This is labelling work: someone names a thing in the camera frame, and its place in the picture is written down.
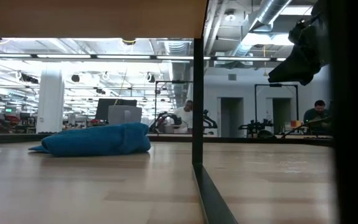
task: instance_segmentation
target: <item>white wall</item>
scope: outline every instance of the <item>white wall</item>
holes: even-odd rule
[[[327,104],[329,96],[328,68],[324,67],[314,80],[307,86],[299,83],[299,118],[303,118],[306,110],[314,106],[316,100],[324,100]],[[218,97],[241,97],[243,98],[244,124],[255,119],[255,84],[268,84],[267,77],[263,76],[264,69],[233,69],[208,68],[205,74],[204,85],[204,109],[209,110],[210,117],[217,121],[217,98]],[[229,73],[237,74],[237,81],[228,81]],[[291,119],[296,119],[296,97],[293,87],[273,88],[259,86],[257,91],[258,120],[273,115],[272,98],[291,98]]]

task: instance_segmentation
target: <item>ventilation duct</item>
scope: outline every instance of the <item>ventilation duct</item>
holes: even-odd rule
[[[237,45],[237,47],[230,52],[230,56],[244,57],[252,48],[252,45],[247,45],[247,35],[250,31],[269,32],[273,28],[274,20],[282,13],[287,5],[292,0],[263,0],[260,4],[259,10],[248,14],[242,24],[242,37],[243,40]],[[241,65],[238,62],[229,62],[219,67],[235,68],[246,67],[246,64]]]
[[[168,55],[188,55],[190,50],[190,43],[181,41],[165,41],[165,49]],[[190,64],[182,62],[172,63],[172,79],[173,80],[190,80]],[[173,85],[173,93],[177,106],[183,106],[186,102],[187,93],[183,89],[188,90],[187,84]]]

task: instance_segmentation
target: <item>ceiling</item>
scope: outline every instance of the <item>ceiling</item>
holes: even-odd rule
[[[315,1],[293,0],[289,6],[278,16],[274,27],[280,28],[284,33],[267,32],[273,38],[276,35],[288,35],[288,31],[300,17],[307,16]],[[207,22],[212,20],[210,34],[205,45],[205,53],[211,45],[209,55],[230,55],[240,43],[243,42],[242,26],[247,14],[257,11],[260,7],[258,0],[227,1],[219,0],[215,14],[211,13],[212,4],[209,4]],[[233,9],[232,20],[225,16],[218,22],[221,9]],[[279,45],[265,43],[252,46],[246,56],[253,57],[279,57],[289,56],[292,46],[288,43]],[[113,39],[81,39],[81,38],[1,38],[0,54],[86,54],[86,55],[192,55],[192,39],[136,39],[134,45],[128,45],[121,38]],[[153,76],[157,81],[185,80],[190,81],[192,63],[189,60],[47,60],[47,59],[15,59],[0,58],[0,105],[29,105],[25,109],[36,111],[39,98],[39,85],[23,82],[22,74],[28,75],[41,82],[41,74],[48,63],[55,63],[63,71],[65,80],[65,113],[81,113],[93,116],[99,97],[136,99],[144,109],[145,116],[154,116],[155,110],[155,83],[148,81]],[[252,74],[263,76],[276,67],[276,62],[233,63],[228,67],[210,62],[207,67],[205,79],[214,82],[216,74],[231,73],[250,74],[245,72],[253,70]],[[72,75],[79,75],[80,81],[73,82]],[[250,75],[239,76],[243,79],[252,78]],[[172,111],[181,106],[187,98],[188,83],[175,84],[160,83],[158,89],[161,93],[157,98],[157,113]],[[97,93],[95,87],[105,91]]]

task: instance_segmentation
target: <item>man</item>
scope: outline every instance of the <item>man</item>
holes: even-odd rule
[[[179,132],[192,134],[192,100],[187,100],[186,104],[176,109],[174,114],[181,117]]]
[[[307,123],[309,121],[316,121],[319,119],[327,118],[329,116],[329,112],[325,107],[326,104],[323,100],[316,101],[314,103],[314,108],[307,110],[304,113],[303,122]],[[329,132],[329,127],[330,127],[329,123],[323,122],[323,123],[314,124],[312,126],[312,130],[318,133],[327,133]]]

